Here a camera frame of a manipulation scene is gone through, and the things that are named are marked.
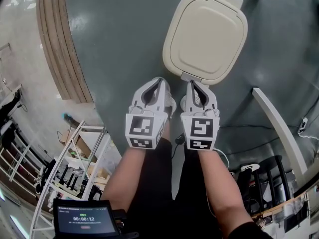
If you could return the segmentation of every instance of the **concrete floor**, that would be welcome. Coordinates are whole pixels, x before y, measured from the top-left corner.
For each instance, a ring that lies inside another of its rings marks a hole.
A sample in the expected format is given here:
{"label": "concrete floor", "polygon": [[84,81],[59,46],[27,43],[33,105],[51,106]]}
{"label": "concrete floor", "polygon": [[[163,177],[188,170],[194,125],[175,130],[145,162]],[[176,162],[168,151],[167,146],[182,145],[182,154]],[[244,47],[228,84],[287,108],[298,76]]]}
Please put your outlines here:
{"label": "concrete floor", "polygon": [[[133,92],[155,76],[164,76],[179,102],[186,83],[162,62],[165,36],[180,0],[66,0],[69,23],[85,80],[97,110],[121,153],[127,147],[125,114]],[[258,86],[288,125],[298,126],[319,95],[318,0],[244,0],[248,20],[246,44],[230,74],[211,86],[220,109],[221,125],[265,125],[269,120],[251,96]],[[178,109],[172,140],[182,132]],[[312,121],[318,106],[309,114]],[[315,120],[305,134],[318,134]],[[279,140],[245,151],[277,137],[261,127],[222,128],[216,147],[229,155],[230,169],[280,154],[290,164]],[[317,140],[296,136],[307,165]],[[173,160],[173,193],[178,189],[182,148]]]}
{"label": "concrete floor", "polygon": [[[44,159],[60,154],[63,145],[58,141],[57,131],[67,131],[68,124],[62,113],[69,113],[76,120],[89,125],[102,125],[94,103],[75,104],[62,100],[48,68],[36,19],[35,0],[1,0],[0,46],[10,43],[11,50],[0,52],[0,73],[13,89],[22,84],[26,113],[17,109],[12,117],[29,142],[36,137],[33,149]],[[8,89],[0,80],[0,100]],[[48,156],[38,147],[48,151]]]}

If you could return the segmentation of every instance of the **display screen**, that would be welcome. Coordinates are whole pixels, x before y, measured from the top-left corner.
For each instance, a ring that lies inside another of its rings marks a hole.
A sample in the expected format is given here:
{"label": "display screen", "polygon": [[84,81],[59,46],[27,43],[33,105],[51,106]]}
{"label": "display screen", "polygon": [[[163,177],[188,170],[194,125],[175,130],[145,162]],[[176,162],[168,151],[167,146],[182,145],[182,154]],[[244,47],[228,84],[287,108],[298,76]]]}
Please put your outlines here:
{"label": "display screen", "polygon": [[115,232],[109,210],[106,207],[58,206],[58,223],[62,233],[108,234]]}

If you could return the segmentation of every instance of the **white lid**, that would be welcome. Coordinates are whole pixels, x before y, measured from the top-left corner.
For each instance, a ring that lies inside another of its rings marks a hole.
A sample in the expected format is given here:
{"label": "white lid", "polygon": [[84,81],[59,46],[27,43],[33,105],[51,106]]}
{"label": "white lid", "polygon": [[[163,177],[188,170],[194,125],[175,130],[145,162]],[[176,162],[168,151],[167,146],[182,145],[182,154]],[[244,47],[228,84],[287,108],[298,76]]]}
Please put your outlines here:
{"label": "white lid", "polygon": [[225,0],[182,0],[170,24],[163,49],[166,67],[212,85],[223,80],[247,36],[247,20]]}

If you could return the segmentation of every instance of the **gray floor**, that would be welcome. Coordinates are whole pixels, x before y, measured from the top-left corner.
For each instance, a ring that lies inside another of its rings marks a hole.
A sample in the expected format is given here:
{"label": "gray floor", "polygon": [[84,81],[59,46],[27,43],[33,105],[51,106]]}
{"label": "gray floor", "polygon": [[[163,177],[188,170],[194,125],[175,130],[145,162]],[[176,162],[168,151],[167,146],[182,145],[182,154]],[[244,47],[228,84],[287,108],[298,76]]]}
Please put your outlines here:
{"label": "gray floor", "polygon": [[[123,153],[127,147],[125,114],[138,87],[155,76],[164,76],[177,102],[185,93],[186,83],[162,61],[165,36],[180,0],[66,2],[84,77],[103,122]],[[246,44],[230,74],[210,87],[217,96],[220,124],[271,126],[251,96],[252,87],[258,86],[286,123],[298,126],[319,95],[318,0],[244,0],[242,10],[249,26]],[[182,132],[180,112],[178,109],[173,118],[172,139]],[[308,118],[317,114],[319,109],[312,110]],[[305,134],[315,135],[318,126],[316,120]],[[276,137],[274,130],[264,128],[223,128],[216,147],[229,155],[231,169],[280,154],[289,170],[279,140],[244,152]],[[307,165],[311,164],[318,141],[296,139]],[[174,185],[178,185],[182,162],[179,147],[173,160]]]}

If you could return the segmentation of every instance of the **black shorts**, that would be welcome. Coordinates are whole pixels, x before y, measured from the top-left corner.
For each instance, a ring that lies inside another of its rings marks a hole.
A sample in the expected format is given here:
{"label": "black shorts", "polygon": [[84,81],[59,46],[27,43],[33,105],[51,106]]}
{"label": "black shorts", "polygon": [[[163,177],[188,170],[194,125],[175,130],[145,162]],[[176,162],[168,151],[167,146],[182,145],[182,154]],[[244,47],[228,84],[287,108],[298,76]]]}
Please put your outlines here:
{"label": "black shorts", "polygon": [[178,194],[171,194],[171,143],[161,138],[155,150],[147,150],[139,185],[128,211],[133,230],[172,231],[173,227],[209,225],[219,232],[211,214],[198,153],[184,147],[185,162]]}

